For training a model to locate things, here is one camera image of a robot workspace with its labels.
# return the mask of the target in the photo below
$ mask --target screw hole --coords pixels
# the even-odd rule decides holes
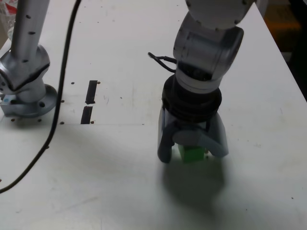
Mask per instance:
[[[44,107],[45,107],[45,103],[43,103],[43,102],[40,102],[40,103],[39,103],[39,107],[42,107],[42,108],[44,108]]]

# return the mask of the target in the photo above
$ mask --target black cable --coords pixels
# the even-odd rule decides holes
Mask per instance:
[[[75,5],[73,7],[73,10],[71,12],[71,19],[70,19],[70,22],[69,22],[69,25],[68,25],[65,47],[64,47],[64,54],[63,54],[63,59],[62,59],[61,73],[60,73],[60,78],[59,78],[59,89],[58,89],[56,110],[54,112],[54,117],[53,117],[52,126],[51,126],[49,136],[48,136],[46,142],[44,143],[43,147],[40,149],[38,154],[34,157],[34,159],[28,165],[28,167],[23,171],[23,173],[19,177],[17,177],[17,179],[15,181],[13,181],[10,185],[6,186],[3,189],[0,189],[0,194],[10,190],[11,188],[13,188],[15,185],[18,184],[18,182],[20,182],[27,175],[27,173],[32,169],[32,167],[35,165],[35,163],[38,161],[38,159],[45,152],[46,148],[50,144],[50,142],[53,138],[53,135],[56,131],[58,119],[59,119],[59,109],[60,109],[60,106],[61,106],[61,99],[62,99],[62,94],[63,94],[63,86],[64,86],[64,79],[65,79],[65,69],[66,69],[66,64],[67,64],[68,51],[69,51],[69,46],[70,46],[70,43],[71,43],[71,34],[72,34],[73,24],[74,24],[80,3],[81,3],[81,0],[76,0]]]
[[[148,55],[153,59],[155,60],[156,62],[158,62],[160,64],[160,66],[162,66],[163,68],[165,68],[166,70],[172,72],[172,73],[176,73],[176,70],[175,69],[171,69],[170,67],[168,67],[166,64],[164,64],[161,59],[165,60],[165,61],[168,61],[168,62],[172,62],[174,64],[177,63],[176,59],[174,58],[171,58],[171,57],[156,57],[155,55],[153,55],[152,53],[148,53]]]

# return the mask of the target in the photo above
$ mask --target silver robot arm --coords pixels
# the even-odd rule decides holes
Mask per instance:
[[[42,78],[50,60],[38,44],[49,0],[18,1],[12,46],[0,58],[1,108],[6,116],[36,117],[56,103],[56,90]]]
[[[189,9],[174,45],[176,72],[164,85],[159,117],[158,157],[171,160],[171,148],[203,147],[228,154],[217,110],[221,80],[240,48],[244,31],[236,25],[253,0],[187,0]]]

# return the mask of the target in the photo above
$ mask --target green cube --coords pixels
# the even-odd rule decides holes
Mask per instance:
[[[181,159],[183,163],[191,163],[196,161],[203,161],[206,149],[195,146],[178,145]]]

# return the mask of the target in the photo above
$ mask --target white table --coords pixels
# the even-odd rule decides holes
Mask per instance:
[[[73,2],[51,1],[41,37],[51,59],[44,79],[55,87]],[[147,52],[172,55],[186,12],[177,0],[82,2],[59,119],[65,124],[30,173],[0,195],[1,230],[307,228],[307,105],[255,5],[239,25],[245,37],[221,84],[229,155],[188,165],[158,160],[170,73]],[[89,80],[101,82],[94,124],[80,125]],[[40,123],[1,116],[4,187],[41,148],[53,114]]]

